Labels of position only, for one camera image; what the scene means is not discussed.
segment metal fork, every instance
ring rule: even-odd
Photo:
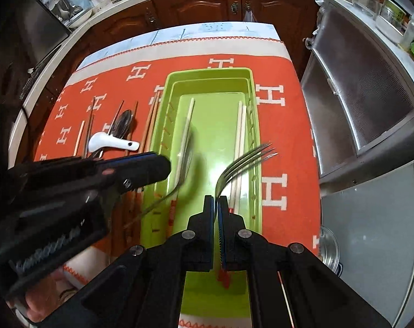
[[[278,153],[271,153],[275,148],[268,149],[262,152],[264,149],[269,147],[272,143],[261,144],[260,146],[250,150],[243,154],[240,158],[237,158],[232,162],[219,176],[216,183],[215,197],[216,199],[221,195],[224,188],[229,182],[246,171],[252,169],[258,164],[272,158]]]

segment tablecloth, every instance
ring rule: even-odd
[[[93,133],[108,129],[121,100],[125,100],[126,108],[138,101],[133,139],[140,140],[149,105],[154,94],[164,88],[169,73],[232,67],[252,70],[261,142],[272,142],[279,153],[262,164],[262,234],[268,241],[284,246],[300,242],[316,254],[320,199],[315,148],[300,83],[286,47],[278,39],[242,35],[176,38],[113,51],[99,60],[89,58],[58,97],[36,160],[73,154],[93,96]],[[115,156],[123,156],[123,152],[105,152],[106,158]]]

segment cable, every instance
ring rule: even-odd
[[[31,154],[33,152],[33,137],[31,135],[31,123],[29,122],[28,113],[23,105],[21,105],[21,109],[26,118],[26,125],[28,126],[28,153],[26,154],[25,160],[32,161]]]

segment countertop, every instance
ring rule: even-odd
[[[56,54],[52,57],[52,59],[48,62],[40,76],[37,78],[34,86],[32,87],[31,91],[29,92],[26,100],[24,101],[24,106],[28,112],[31,113],[33,107],[35,106],[43,88],[45,87],[46,83],[48,82],[50,76],[55,71],[59,63],[63,60],[64,56],[68,53],[68,51],[73,47],[73,45],[82,37],[82,35],[92,26],[101,22],[102,20],[110,17],[111,15],[122,11],[128,7],[136,5],[138,3],[144,2],[147,0],[122,0],[117,4],[109,4],[105,5],[102,8],[99,8],[98,11],[82,26],[77,28],[63,43],[60,49],[56,52]],[[392,51],[392,53],[401,61],[403,66],[405,67],[407,73],[411,76],[412,80],[414,81],[414,62],[410,59],[410,57],[398,47],[396,47],[391,41],[389,41],[385,36],[383,36],[376,28],[375,22],[358,11],[354,6],[345,1],[345,0],[331,0],[337,3],[338,6],[341,6],[352,14],[356,15],[358,19],[367,26],[372,32],[377,36],[379,39],[383,41],[385,45]],[[8,157],[8,165],[9,167],[14,166],[15,159],[17,156],[18,147],[20,144],[20,140],[22,139],[23,132],[26,126],[26,119],[22,112],[18,115],[16,122],[12,128],[12,132],[10,135],[9,141],[9,157]]]

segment chopsticks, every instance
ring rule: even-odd
[[[133,111],[133,120],[131,122],[130,132],[127,135],[127,140],[133,140],[134,124],[136,122],[136,113],[137,113],[138,106],[139,106],[139,102],[136,101],[136,104],[134,106],[134,111]],[[125,156],[128,156],[129,154],[130,154],[130,151],[125,150]]]
[[[79,128],[78,138],[76,138],[75,150],[73,151],[73,156],[76,156],[78,153],[79,142],[81,141],[82,131],[84,130],[85,121],[81,122],[81,127]]]
[[[145,144],[145,152],[149,152],[151,149],[151,140],[152,140],[152,133],[154,132],[154,126],[155,126],[155,120],[157,118],[157,110],[158,110],[158,102],[160,100],[160,92],[157,92],[157,97],[154,100],[154,108],[152,110],[152,116],[151,116],[151,124],[149,125],[148,134],[146,137],[146,144]]]
[[[92,133],[92,124],[93,124],[93,107],[95,106],[96,96],[93,96],[92,108],[90,109],[90,117],[88,118],[87,133],[84,142],[84,150],[82,152],[82,157],[87,158],[88,154],[88,141],[90,140]]]
[[[149,133],[151,133],[151,136],[152,136],[152,132],[154,130],[155,120],[152,122],[152,118],[153,118],[154,108],[157,109],[158,107],[159,99],[160,99],[160,92],[157,92],[154,96],[154,100],[151,104],[151,108],[149,109],[148,117],[146,118],[146,124],[143,130],[142,139],[140,141],[140,147],[138,150],[138,154],[144,153],[145,151],[149,151],[149,146],[151,144],[151,141],[149,140],[148,148],[146,148],[146,143],[147,143],[147,138],[148,138]],[[143,198],[142,189],[137,189],[137,190],[131,191],[131,196],[130,198],[127,199],[128,214],[129,214],[129,217],[131,217],[131,221],[135,217],[135,215],[137,215],[137,212],[140,211],[140,207],[137,208],[136,204],[138,201],[141,203],[142,198]],[[132,238],[133,234],[136,232],[140,233],[140,221],[134,222],[131,228],[125,229],[125,237]]]
[[[243,155],[245,150],[245,131],[246,131],[246,106],[239,101],[237,109],[237,129],[234,144],[234,160]],[[234,178],[231,182],[229,211],[239,214],[240,192],[242,187],[242,176]]]
[[[179,159],[178,159],[178,165],[177,165],[177,169],[176,169],[176,172],[175,172],[175,180],[174,180],[175,185],[177,184],[177,182],[179,180],[179,177],[180,177],[180,174],[181,174],[182,162],[183,162],[183,159],[184,159],[184,154],[186,153],[187,139],[188,139],[189,129],[190,129],[190,121],[192,119],[193,107],[194,106],[195,106],[195,99],[192,97],[191,100],[190,100],[189,111],[187,113],[186,124],[184,125],[184,131],[183,131],[182,139],[181,139],[180,156],[179,156]],[[175,221],[175,211],[176,211],[176,206],[177,206],[177,199],[178,199],[178,192],[173,196],[173,198],[171,200],[171,206],[169,208],[168,228],[166,230],[166,238],[169,238],[172,235],[172,231],[173,231],[173,227],[174,227],[174,221]]]
[[[133,138],[133,132],[135,128],[135,122],[136,122],[136,113],[138,108],[139,102],[136,101],[133,111],[133,120],[131,122],[130,132],[127,135],[127,140],[132,140]],[[125,150],[125,156],[128,156],[130,154],[129,150]],[[125,194],[123,198],[123,223],[127,223],[133,219],[133,211],[131,204],[135,202],[136,200],[136,191],[129,191]],[[125,234],[125,243],[128,245],[131,245],[133,241],[133,232],[132,229],[124,229]]]

